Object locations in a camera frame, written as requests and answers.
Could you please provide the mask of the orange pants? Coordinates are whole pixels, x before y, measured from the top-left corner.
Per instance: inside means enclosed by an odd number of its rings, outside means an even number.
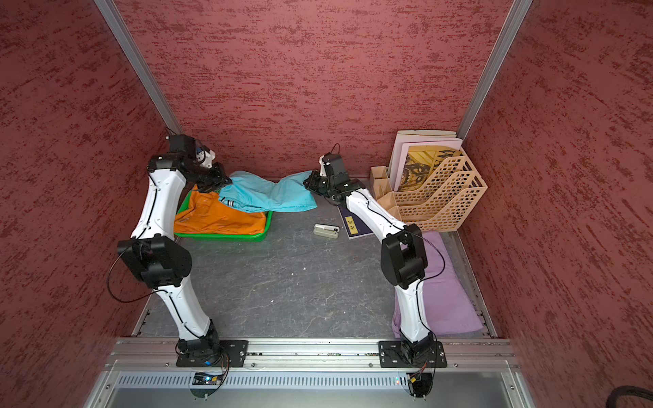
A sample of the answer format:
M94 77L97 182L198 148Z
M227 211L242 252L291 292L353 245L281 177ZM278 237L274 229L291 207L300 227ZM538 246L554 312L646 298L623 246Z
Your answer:
M249 214L228 207L217 192L207 194L193 191L188 195L185 209L175 216L176 234L253 236L265 232L267 215Z

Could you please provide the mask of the teal pants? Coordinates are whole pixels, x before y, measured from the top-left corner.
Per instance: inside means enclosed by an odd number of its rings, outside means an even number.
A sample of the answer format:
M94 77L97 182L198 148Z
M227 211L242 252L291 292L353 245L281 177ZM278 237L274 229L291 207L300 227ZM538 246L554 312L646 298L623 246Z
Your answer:
M311 171L296 173L273 182L236 171L231 175L232 183L220 190L219 200L248 214L307 212L317 208L316 200L303 184L310 175Z

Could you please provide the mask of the green plastic basket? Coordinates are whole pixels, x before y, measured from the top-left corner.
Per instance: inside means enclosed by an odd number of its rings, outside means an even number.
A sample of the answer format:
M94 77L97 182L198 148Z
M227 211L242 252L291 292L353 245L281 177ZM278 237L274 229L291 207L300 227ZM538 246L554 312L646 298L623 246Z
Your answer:
M261 242L273 212L242 212L226 206L218 193L188 193L174 218L176 236L198 241Z

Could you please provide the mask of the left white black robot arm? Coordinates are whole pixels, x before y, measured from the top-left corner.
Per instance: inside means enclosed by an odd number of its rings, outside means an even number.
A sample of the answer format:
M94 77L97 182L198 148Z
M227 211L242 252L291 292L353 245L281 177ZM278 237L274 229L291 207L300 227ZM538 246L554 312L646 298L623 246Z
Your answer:
M178 330L179 367L213 367L224 360L213 321L192 287L192 256L174 237L180 197L191 184L214 192L231 183L219 163L202 163L182 153L153 156L147 168L148 194L132 236L117 244L118 258L138 282L146 284L168 308Z

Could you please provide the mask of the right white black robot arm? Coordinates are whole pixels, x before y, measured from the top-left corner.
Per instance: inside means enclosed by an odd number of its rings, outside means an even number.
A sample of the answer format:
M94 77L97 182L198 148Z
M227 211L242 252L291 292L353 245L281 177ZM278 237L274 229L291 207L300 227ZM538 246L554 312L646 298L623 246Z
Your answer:
M425 321L423 281L429 264L421 229L405 224L385 210L357 180L337 185L334 176L312 171L304 187L355 214L377 236L381 245L380 266L395 288L401 313L401 359L423 365L433 359L437 337Z

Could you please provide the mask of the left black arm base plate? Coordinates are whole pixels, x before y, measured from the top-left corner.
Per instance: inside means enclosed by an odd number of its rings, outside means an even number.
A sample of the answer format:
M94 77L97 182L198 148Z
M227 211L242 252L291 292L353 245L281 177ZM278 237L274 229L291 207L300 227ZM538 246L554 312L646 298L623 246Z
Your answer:
M183 368L201 367L203 369L241 368L244 366L248 353L248 345L247 340L220 340L212 345L200 340L191 341L190 344L180 340L176 346L175 365Z

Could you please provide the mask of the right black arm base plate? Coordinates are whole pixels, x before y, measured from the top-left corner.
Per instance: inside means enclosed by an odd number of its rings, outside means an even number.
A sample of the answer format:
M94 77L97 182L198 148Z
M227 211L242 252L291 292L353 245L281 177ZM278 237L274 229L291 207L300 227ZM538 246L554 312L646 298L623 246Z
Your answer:
M379 361L382 368L447 368L442 342L379 341Z

